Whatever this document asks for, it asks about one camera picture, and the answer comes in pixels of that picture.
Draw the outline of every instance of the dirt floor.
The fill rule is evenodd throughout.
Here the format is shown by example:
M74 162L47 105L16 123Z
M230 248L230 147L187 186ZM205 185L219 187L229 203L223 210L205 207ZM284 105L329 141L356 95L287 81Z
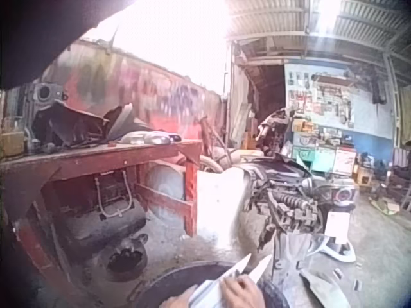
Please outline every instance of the dirt floor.
M305 268L330 276L333 276L335 268L339 268L344 277L338 284L351 307L401 307L407 296L411 295L411 219L406 214L386 216L371 206L366 196L360 196L349 230L357 262L343 264L318 253L309 259ZM151 212L148 219L147 225L139 232L149 237L145 246L148 265L140 279L127 283L107 282L101 279L92 262L90 264L89 287L101 298L105 307L132 307L130 304L139 290L171 268L193 261L237 262L248 253L252 253L251 262L256 264L272 253L273 246L268 244L257 254L258 235L264 217L255 212L240 214L239 240L232 246L219 249L210 240L199 236L189 238L180 228L166 225ZM265 276L270 276L269 269ZM355 279L362 281L360 292L353 290ZM284 290L284 294L290 307L321 307L298 276ZM54 301L54 307L63 305Z

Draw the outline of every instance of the tire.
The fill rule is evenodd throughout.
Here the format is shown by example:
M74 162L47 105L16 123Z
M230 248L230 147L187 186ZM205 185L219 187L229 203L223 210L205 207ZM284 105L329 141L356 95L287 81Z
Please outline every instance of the tire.
M185 163L186 158L183 157L177 162L177 165L184 166ZM212 173L222 173L224 171L222 166L204 155L200 155L200 170Z

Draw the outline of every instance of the bucket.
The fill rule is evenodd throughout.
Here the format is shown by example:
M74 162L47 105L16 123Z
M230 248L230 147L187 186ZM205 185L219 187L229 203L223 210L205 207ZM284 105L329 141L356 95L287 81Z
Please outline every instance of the bucket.
M215 280L233 266L228 262L194 262L167 271L138 293L131 307L158 308L170 297L179 296L192 285L200 285L207 279ZM258 286L263 292L266 308L290 308L284 294L271 281L261 279Z

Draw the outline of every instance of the paper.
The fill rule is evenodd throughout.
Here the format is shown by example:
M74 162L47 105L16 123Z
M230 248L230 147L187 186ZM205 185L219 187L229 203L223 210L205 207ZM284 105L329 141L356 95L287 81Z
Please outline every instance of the paper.
M326 236L335 237L336 244L346 244L348 241L350 213L329 212L327 218Z

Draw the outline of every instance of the white fairing piece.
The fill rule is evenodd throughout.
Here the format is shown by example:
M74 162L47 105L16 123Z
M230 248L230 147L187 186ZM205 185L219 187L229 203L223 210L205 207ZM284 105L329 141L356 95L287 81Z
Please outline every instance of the white fairing piece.
M240 168L221 174L198 172L197 234L229 249L237 238L238 215L249 197L250 176Z

